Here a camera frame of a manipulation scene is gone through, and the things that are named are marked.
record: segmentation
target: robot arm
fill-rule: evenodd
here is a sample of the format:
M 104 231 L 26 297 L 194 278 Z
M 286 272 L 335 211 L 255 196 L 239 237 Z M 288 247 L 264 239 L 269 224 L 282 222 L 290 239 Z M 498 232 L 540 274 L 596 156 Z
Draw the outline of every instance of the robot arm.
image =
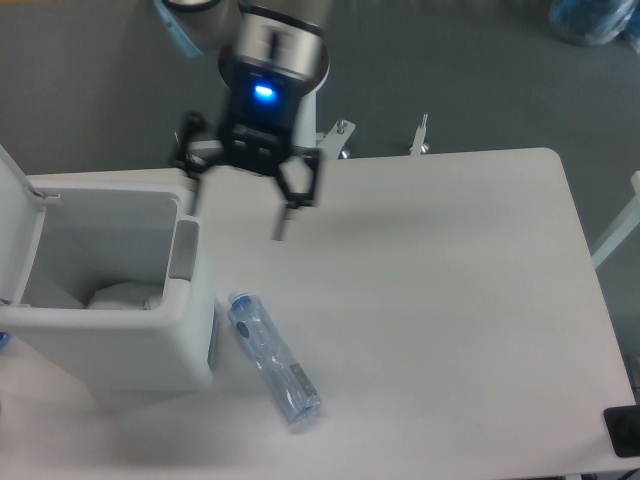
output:
M 292 136 L 300 102 L 318 67 L 331 0 L 155 1 L 175 20 L 185 41 L 200 51 L 230 43 L 237 31 L 223 118 L 214 126 L 198 113 L 187 115 L 177 166 L 195 179 L 222 164 L 272 177 L 285 198 L 285 210 L 312 206 L 320 151 L 295 147 Z M 223 153 L 203 159 L 203 164 L 189 155 L 188 143 L 205 131 L 219 138 Z M 311 170 L 309 188 L 303 193 L 289 189 L 280 168 L 293 155 Z

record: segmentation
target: black object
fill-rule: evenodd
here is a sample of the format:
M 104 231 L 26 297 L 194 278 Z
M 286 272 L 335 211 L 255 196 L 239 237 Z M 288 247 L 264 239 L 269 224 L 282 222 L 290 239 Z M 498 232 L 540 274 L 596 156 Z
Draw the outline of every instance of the black object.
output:
M 640 457 L 640 406 L 607 408 L 604 420 L 616 455 Z
M 198 157 L 196 160 L 189 153 L 189 143 L 202 133 L 218 134 L 223 146 L 221 154 L 209 157 Z M 293 192 L 282 171 L 281 165 L 291 156 L 299 156 L 311 172 L 306 192 Z M 291 145 L 290 135 L 284 138 L 278 134 L 250 128 L 239 123 L 235 117 L 227 117 L 223 125 L 215 126 L 198 112 L 185 115 L 178 138 L 177 150 L 173 156 L 173 164 L 184 170 L 189 178 L 196 180 L 197 188 L 200 177 L 210 168 L 229 165 L 275 180 L 285 199 L 284 208 L 276 224 L 274 239 L 282 240 L 284 221 L 289 210 L 312 207 L 316 203 L 316 193 L 322 154 L 317 148 L 302 148 Z

